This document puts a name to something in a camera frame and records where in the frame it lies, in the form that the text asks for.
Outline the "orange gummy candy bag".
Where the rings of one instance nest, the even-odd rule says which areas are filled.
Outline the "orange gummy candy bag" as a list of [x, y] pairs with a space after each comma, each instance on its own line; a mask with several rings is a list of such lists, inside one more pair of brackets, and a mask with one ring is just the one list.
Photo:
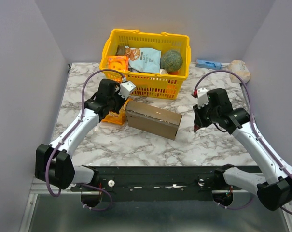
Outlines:
[[128, 98], [125, 104], [120, 109], [119, 113], [115, 113], [110, 111], [109, 114], [102, 120], [102, 122], [108, 122], [118, 125], [123, 125], [126, 122], [126, 106], [127, 104], [133, 100], [132, 98]]

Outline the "aluminium frame rail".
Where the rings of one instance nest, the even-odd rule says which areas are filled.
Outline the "aluminium frame rail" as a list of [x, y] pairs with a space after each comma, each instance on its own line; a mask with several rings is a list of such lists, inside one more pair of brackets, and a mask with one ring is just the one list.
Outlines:
[[22, 232], [292, 232], [292, 216], [268, 211], [242, 190], [231, 209], [214, 202], [119, 202], [108, 211], [84, 209], [80, 194], [51, 197], [34, 180], [22, 220]]

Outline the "light blue cassava chips bag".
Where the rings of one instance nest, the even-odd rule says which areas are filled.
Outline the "light blue cassava chips bag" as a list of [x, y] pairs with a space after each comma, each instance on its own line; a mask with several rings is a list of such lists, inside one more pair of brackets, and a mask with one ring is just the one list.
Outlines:
[[161, 51], [153, 48], [132, 48], [125, 46], [129, 67], [140, 73], [159, 73]]

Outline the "white cup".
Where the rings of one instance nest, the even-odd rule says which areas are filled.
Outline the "white cup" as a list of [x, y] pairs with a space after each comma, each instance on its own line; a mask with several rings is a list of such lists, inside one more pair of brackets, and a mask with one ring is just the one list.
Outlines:
[[159, 74], [160, 75], [167, 75], [168, 72], [165, 69], [160, 69]]

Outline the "orange snack box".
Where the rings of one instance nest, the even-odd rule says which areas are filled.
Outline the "orange snack box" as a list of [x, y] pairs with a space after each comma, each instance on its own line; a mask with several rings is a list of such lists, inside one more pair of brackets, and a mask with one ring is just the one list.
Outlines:
[[127, 71], [129, 58], [127, 56], [108, 56], [108, 68], [118, 71]]

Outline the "red black utility knife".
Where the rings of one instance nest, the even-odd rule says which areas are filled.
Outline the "red black utility knife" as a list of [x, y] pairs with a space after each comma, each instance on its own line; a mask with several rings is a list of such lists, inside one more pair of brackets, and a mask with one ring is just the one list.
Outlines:
[[197, 124], [194, 124], [194, 133], [196, 133], [200, 129], [200, 126]]

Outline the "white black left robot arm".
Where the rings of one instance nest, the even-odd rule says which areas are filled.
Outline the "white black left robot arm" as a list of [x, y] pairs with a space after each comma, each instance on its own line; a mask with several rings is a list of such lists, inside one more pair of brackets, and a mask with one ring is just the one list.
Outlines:
[[98, 91], [82, 104], [82, 109], [69, 127], [50, 144], [38, 146], [35, 177], [60, 189], [81, 183], [86, 190], [95, 190], [98, 187], [95, 169], [73, 165], [72, 156], [90, 130], [109, 112], [119, 113], [135, 88], [130, 81], [117, 83], [102, 79]]

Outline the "blue flat package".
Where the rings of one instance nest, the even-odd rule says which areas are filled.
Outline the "blue flat package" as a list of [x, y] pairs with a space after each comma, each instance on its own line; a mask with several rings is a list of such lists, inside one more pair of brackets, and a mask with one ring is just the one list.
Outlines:
[[212, 69], [212, 70], [222, 69], [222, 63], [220, 62], [200, 60], [200, 59], [196, 60], [195, 66], [199, 68], [206, 68], [206, 69]]

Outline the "green netted melon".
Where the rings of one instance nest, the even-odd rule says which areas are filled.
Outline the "green netted melon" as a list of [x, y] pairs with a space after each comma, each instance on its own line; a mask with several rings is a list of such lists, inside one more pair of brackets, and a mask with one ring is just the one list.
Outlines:
[[176, 50], [169, 50], [161, 57], [160, 67], [167, 72], [178, 71], [183, 64], [181, 54]]

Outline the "orange fruit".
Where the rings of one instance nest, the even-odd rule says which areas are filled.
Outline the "orange fruit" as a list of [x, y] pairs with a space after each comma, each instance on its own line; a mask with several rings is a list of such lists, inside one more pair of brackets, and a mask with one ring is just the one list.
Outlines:
[[168, 72], [169, 75], [179, 75], [179, 71]]

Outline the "brown cardboard express box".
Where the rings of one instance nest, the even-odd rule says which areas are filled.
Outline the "brown cardboard express box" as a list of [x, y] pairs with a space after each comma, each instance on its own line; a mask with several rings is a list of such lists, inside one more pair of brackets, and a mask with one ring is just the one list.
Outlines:
[[130, 127], [170, 140], [175, 140], [182, 119], [181, 114], [133, 100], [125, 113]]

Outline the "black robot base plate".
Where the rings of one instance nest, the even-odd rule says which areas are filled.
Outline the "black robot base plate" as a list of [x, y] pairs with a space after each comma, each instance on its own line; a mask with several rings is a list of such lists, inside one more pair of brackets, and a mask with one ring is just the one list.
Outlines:
[[95, 167], [96, 187], [115, 202], [212, 201], [230, 195], [230, 187], [215, 174], [215, 166]]

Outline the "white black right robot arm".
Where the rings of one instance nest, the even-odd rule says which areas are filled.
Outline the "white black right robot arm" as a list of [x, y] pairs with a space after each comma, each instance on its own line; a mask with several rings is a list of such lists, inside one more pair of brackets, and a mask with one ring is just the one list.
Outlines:
[[260, 168], [258, 176], [227, 164], [215, 171], [214, 186], [225, 189], [236, 186], [256, 195], [262, 205], [275, 211], [292, 200], [292, 166], [263, 139], [249, 113], [243, 108], [233, 109], [225, 89], [195, 90], [197, 104], [194, 132], [212, 124], [224, 128], [247, 150]]

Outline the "yellow plastic shopping basket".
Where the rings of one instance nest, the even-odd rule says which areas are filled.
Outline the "yellow plastic shopping basket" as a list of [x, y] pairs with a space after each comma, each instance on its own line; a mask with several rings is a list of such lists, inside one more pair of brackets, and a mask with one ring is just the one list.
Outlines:
[[116, 55], [118, 46], [130, 48], [153, 48], [165, 54], [175, 50], [182, 57], [182, 66], [174, 75], [160, 74], [160, 72], [132, 72], [129, 69], [120, 72], [128, 81], [135, 84], [133, 95], [154, 97], [161, 99], [175, 99], [185, 80], [189, 76], [191, 62], [190, 38], [187, 35], [167, 32], [149, 33], [139, 30], [113, 29], [104, 45], [102, 59], [99, 65], [101, 70], [107, 69], [108, 59]]

